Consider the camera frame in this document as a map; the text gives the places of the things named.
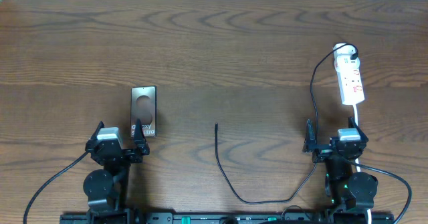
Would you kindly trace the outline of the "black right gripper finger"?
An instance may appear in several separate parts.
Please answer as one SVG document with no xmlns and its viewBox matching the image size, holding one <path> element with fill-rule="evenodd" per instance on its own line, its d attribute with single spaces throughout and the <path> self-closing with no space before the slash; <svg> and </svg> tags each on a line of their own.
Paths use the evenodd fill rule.
<svg viewBox="0 0 428 224">
<path fill-rule="evenodd" d="M 360 129 L 355 119 L 351 116 L 348 117 L 348 127 L 351 129 L 355 129 L 360 135 L 361 140 L 368 140 L 368 137 L 366 136 L 366 134 Z"/>
<path fill-rule="evenodd" d="M 306 122 L 306 136 L 303 145 L 303 152 L 312 152 L 316 148 L 316 137 L 312 122 L 310 119 L 307 119 Z"/>
</svg>

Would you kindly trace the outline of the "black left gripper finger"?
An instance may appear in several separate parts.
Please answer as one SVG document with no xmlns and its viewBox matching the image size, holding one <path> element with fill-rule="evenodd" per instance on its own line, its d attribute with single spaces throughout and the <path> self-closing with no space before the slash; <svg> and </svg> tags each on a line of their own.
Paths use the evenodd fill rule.
<svg viewBox="0 0 428 224">
<path fill-rule="evenodd" d="M 144 131 L 142 129 L 142 123 L 140 119 L 136 119 L 136 122 L 135 122 L 133 141 L 137 149 L 139 149 L 139 151 L 141 152 L 141 155 L 150 154 L 150 147 L 144 136 Z"/>
<path fill-rule="evenodd" d="M 97 140 L 97 135 L 102 128 L 104 128 L 104 123 L 103 123 L 103 121 L 100 121 L 96 127 L 96 130 L 91 135 L 90 140 Z"/>
</svg>

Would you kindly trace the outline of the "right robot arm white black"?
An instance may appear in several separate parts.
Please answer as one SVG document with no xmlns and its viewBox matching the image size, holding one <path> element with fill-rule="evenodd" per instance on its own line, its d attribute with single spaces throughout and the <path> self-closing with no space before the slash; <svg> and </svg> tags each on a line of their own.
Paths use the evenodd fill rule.
<svg viewBox="0 0 428 224">
<path fill-rule="evenodd" d="M 367 211 L 374 207 L 378 181 L 352 169 L 367 142 L 368 137 L 352 117 L 348 118 L 348 128 L 338 130 L 328 144 L 317 143 L 312 123 L 307 121 L 303 151 L 312 153 L 312 162 L 326 165 L 325 191 L 332 206 L 323 213 L 330 223 L 368 222 Z"/>
</svg>

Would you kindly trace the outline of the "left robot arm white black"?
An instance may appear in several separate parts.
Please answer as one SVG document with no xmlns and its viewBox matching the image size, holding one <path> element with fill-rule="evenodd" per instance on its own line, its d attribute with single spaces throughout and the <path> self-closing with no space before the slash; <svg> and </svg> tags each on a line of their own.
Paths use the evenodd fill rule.
<svg viewBox="0 0 428 224">
<path fill-rule="evenodd" d="M 150 154 L 140 120 L 135 122 L 134 148 L 124 149 L 117 127 L 106 128 L 100 122 L 86 143 L 85 151 L 101 169 L 92 171 L 84 180 L 88 197 L 89 223 L 145 223 L 144 215 L 126 206 L 130 166 L 141 163 Z"/>
</svg>

